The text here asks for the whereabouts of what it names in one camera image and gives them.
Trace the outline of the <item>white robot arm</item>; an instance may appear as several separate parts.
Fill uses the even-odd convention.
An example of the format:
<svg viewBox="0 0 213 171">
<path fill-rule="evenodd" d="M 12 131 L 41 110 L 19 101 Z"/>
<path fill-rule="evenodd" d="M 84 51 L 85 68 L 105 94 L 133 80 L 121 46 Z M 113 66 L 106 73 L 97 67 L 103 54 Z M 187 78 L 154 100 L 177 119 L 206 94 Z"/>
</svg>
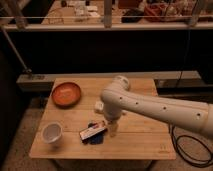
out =
<svg viewBox="0 0 213 171">
<path fill-rule="evenodd" d="M 121 111 L 126 110 L 213 139 L 213 104 L 141 95 L 130 92 L 129 88 L 126 77 L 116 76 L 102 90 L 100 98 L 109 122 L 116 122 Z"/>
</svg>

